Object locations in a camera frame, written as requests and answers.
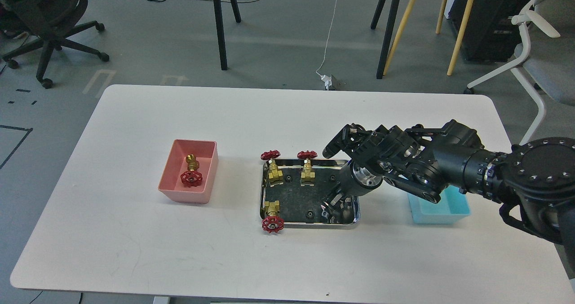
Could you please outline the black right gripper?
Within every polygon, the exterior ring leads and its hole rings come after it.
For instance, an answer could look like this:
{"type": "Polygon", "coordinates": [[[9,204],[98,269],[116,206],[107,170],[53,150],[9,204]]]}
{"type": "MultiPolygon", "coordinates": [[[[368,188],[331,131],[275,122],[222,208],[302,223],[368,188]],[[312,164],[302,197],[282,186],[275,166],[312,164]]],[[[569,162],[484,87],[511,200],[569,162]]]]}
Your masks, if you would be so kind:
{"type": "MultiPolygon", "coordinates": [[[[398,126],[390,129],[380,125],[366,130],[359,124],[347,124],[333,137],[323,150],[325,158],[343,151],[351,158],[351,167],[367,171],[371,176],[384,179],[388,184],[410,193],[416,185],[404,175],[408,160],[418,155],[420,144],[398,126]]],[[[322,211],[331,212],[332,224],[351,224],[354,221],[353,199],[346,197],[343,188],[336,185],[320,202],[322,211]]]]}

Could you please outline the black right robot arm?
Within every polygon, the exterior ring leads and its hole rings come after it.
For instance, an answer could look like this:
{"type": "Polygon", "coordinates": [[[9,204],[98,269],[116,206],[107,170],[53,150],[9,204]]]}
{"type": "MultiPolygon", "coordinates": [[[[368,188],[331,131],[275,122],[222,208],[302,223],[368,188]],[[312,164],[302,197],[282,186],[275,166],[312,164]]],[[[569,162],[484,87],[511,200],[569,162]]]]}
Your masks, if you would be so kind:
{"type": "Polygon", "coordinates": [[[360,195],[372,188],[367,176],[431,203],[449,185],[501,204],[507,225],[562,245],[574,267],[574,140],[548,137],[513,145],[511,152],[491,152],[477,131],[450,120],[441,128],[417,124],[366,130],[347,124],[325,146],[323,156],[339,152],[350,157],[351,175],[342,189],[360,195]]]}

